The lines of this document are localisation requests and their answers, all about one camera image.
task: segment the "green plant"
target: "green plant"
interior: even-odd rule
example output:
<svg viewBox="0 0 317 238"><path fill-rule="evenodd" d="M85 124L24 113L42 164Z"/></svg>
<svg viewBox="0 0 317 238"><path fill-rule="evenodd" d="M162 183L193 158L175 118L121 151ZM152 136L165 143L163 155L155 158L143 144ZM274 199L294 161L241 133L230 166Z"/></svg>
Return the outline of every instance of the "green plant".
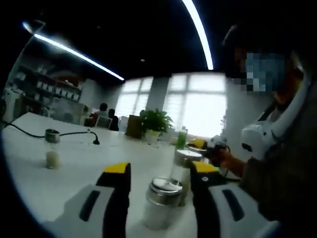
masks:
<svg viewBox="0 0 317 238"><path fill-rule="evenodd" d="M168 128L172 128L171 122L173 120L166 115L167 112L155 111L146 109L140 112L142 119L142 133L144 134L147 130L153 130L158 132L167 132Z"/></svg>

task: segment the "potted plant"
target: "potted plant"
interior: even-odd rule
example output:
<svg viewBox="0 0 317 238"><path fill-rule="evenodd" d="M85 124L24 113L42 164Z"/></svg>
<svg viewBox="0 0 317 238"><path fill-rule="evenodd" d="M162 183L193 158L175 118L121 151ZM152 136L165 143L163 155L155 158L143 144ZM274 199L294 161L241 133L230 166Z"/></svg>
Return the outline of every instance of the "potted plant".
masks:
<svg viewBox="0 0 317 238"><path fill-rule="evenodd" d="M162 133L172 128L173 120L166 115L167 112L146 109L140 112L142 120L142 134L149 144L155 143Z"/></svg>

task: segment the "person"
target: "person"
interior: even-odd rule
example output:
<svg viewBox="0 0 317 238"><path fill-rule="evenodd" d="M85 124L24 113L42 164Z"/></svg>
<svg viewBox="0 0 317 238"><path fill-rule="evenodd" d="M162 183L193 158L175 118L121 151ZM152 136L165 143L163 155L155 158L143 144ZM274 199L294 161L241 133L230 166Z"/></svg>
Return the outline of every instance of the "person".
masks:
<svg viewBox="0 0 317 238"><path fill-rule="evenodd" d="M223 46L227 59L226 75L243 82L247 90L273 92L275 121L287 109L301 84L303 75L310 75L311 86L306 102L285 140L270 150L262 160L248 161L220 150L214 162L220 163L240 177L239 186L258 203L259 212L269 221L281 222L284 234L309 228L308 215L315 206L315 148L317 138L317 87L313 67L296 67L299 58L295 35L287 34L280 25L256 25L253 21L233 26Z"/></svg>
<svg viewBox="0 0 317 238"><path fill-rule="evenodd" d="M107 108L108 108L107 103L101 103L99 106L99 111L90 115L90 119L89 119L89 126L90 127L94 127L96 125L98 116L104 116L104 117L108 116L107 112L106 112Z"/></svg>
<svg viewBox="0 0 317 238"><path fill-rule="evenodd" d="M114 114L115 114L115 110L109 109L108 117L112 119L109 130L119 131L119 126L118 126L119 118L115 116Z"/></svg>

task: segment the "face mask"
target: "face mask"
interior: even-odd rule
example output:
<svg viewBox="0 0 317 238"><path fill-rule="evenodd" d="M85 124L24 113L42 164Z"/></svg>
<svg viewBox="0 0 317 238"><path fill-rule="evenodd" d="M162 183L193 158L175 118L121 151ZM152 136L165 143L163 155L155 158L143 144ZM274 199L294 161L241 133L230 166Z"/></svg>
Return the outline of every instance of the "face mask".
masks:
<svg viewBox="0 0 317 238"><path fill-rule="evenodd" d="M253 91L277 91L285 78L285 58L277 54L247 53L246 73L247 84L253 85Z"/></svg>

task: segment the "metal jar lid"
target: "metal jar lid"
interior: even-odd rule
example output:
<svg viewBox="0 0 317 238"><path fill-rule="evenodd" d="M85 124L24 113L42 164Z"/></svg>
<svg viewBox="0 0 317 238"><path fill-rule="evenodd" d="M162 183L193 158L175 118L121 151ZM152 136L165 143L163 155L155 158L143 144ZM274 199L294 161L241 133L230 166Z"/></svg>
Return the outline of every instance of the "metal jar lid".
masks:
<svg viewBox="0 0 317 238"><path fill-rule="evenodd" d="M45 141L53 144L59 143L59 132L54 129L45 130Z"/></svg>
<svg viewBox="0 0 317 238"><path fill-rule="evenodd" d="M203 156L200 153L190 150L176 150L174 164L184 168L190 168L191 161L200 161Z"/></svg>
<svg viewBox="0 0 317 238"><path fill-rule="evenodd" d="M182 192L182 184L168 178L153 178L149 184L147 198L159 205L177 205Z"/></svg>

